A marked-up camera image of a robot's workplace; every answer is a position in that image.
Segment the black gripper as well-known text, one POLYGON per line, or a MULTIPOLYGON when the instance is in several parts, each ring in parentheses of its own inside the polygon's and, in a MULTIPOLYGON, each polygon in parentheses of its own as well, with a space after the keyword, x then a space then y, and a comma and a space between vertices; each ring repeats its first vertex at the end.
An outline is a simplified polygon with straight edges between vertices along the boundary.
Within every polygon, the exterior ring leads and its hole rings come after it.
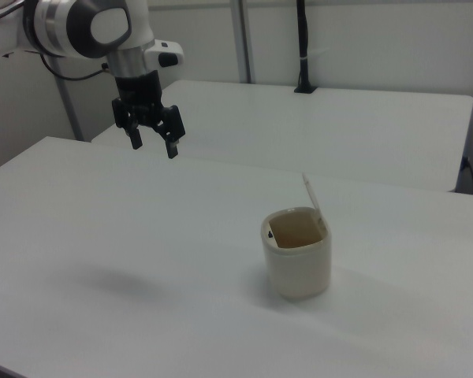
POLYGON ((116 77, 118 96, 112 101, 115 123, 125 130, 132 148, 143 145, 139 125, 157 129, 166 144, 169 159, 178 155, 177 144, 185 135, 184 123, 177 106, 164 107, 162 87, 157 70, 134 78, 116 77))

